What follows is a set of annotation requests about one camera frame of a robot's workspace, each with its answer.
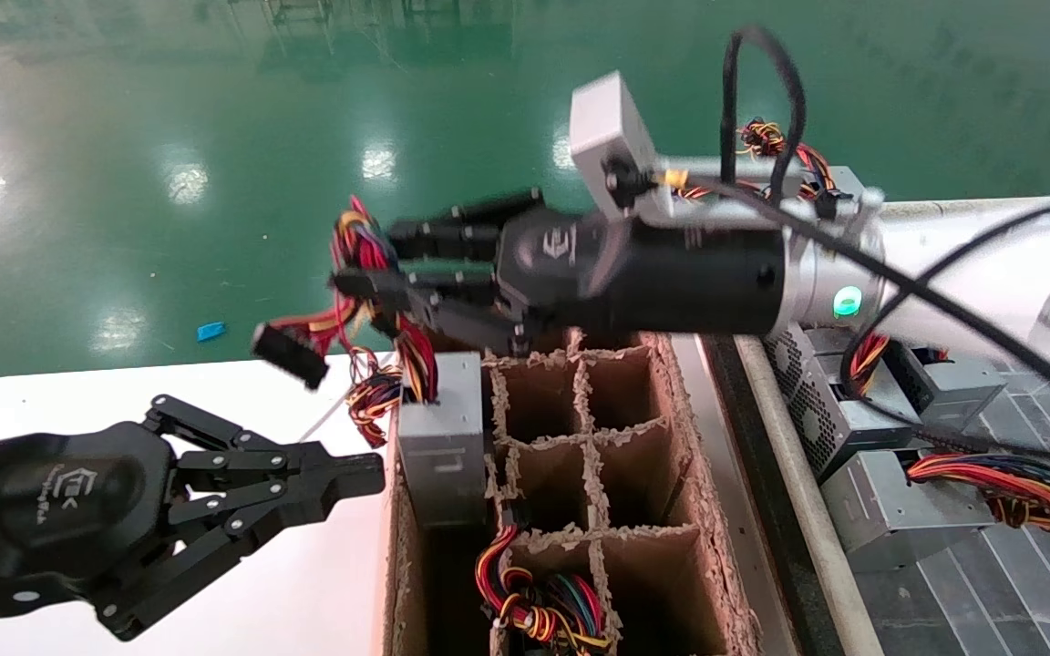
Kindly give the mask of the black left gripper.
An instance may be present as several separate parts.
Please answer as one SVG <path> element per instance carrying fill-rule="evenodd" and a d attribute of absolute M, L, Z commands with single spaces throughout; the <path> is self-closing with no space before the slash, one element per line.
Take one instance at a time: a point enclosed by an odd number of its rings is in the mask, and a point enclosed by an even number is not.
<path fill-rule="evenodd" d="M 143 427 L 0 440 L 0 618 L 83 600 L 135 639 L 281 531 L 385 489 L 380 454 L 275 443 L 171 395 Z M 168 507 L 175 466 L 193 493 L 225 494 Z"/>

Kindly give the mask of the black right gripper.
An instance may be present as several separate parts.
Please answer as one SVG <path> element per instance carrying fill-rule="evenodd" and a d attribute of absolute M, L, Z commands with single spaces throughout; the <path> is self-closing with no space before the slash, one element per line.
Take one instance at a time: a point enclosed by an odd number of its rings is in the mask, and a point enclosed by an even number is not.
<path fill-rule="evenodd" d="M 368 304 L 372 324 L 388 336 L 404 320 L 499 356 L 525 356 L 558 329 L 644 332 L 639 294 L 631 288 L 640 220 L 542 207 L 543 191 L 529 187 L 386 229 L 392 264 L 494 262 L 496 282 L 490 274 L 345 267 L 329 283 Z"/>

